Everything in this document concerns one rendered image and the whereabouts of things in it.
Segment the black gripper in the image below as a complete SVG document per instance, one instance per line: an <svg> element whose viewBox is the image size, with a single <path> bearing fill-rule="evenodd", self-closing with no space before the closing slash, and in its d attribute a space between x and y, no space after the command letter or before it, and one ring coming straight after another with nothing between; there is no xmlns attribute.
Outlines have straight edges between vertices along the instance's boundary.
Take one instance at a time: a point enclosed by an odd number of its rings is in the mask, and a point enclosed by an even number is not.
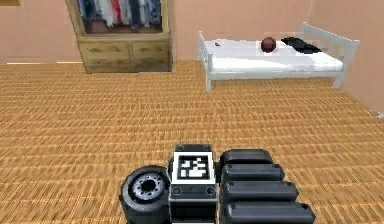
<svg viewBox="0 0 384 224"><path fill-rule="evenodd" d="M170 224L169 185L163 166L144 166L129 174L119 195L126 224Z"/></svg>

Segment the wooden wardrobe with clothes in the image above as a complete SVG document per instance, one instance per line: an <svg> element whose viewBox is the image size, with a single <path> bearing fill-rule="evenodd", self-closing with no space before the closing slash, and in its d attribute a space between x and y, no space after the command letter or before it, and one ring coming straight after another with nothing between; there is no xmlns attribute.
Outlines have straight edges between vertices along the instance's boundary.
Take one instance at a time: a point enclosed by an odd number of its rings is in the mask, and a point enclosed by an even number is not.
<svg viewBox="0 0 384 224"><path fill-rule="evenodd" d="M88 73L169 72L168 0L65 0Z"/></svg>

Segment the white bed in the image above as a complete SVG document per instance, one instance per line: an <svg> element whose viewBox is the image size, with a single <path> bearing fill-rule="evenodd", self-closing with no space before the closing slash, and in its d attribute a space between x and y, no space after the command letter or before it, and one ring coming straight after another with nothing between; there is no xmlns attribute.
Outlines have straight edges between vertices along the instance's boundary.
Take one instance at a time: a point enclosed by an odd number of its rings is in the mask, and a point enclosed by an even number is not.
<svg viewBox="0 0 384 224"><path fill-rule="evenodd" d="M198 59L205 70L205 88L211 90L212 83L219 80L317 77L331 77L333 86L340 87L359 42L306 22L301 25L299 38L305 36L309 37L306 42L321 52L299 53L278 40L275 50L265 53L259 41L207 40L199 33Z"/></svg>

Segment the brown ball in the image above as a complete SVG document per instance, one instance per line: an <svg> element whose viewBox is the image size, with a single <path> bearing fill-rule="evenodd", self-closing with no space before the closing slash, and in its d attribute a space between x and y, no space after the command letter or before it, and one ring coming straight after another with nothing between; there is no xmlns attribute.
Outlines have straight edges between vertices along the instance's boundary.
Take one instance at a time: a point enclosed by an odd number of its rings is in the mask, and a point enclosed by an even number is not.
<svg viewBox="0 0 384 224"><path fill-rule="evenodd" d="M273 37L266 37L261 41L261 50L265 53L271 53L276 48L276 40Z"/></svg>

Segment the black cloth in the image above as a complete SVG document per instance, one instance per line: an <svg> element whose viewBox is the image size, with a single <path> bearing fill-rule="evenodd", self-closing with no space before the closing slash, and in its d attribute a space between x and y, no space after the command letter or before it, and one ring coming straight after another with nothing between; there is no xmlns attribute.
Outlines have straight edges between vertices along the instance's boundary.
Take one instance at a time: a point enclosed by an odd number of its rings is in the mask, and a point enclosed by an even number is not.
<svg viewBox="0 0 384 224"><path fill-rule="evenodd" d="M321 49L297 37L285 37L282 42L293 47L299 53L314 54L321 52Z"/></svg>

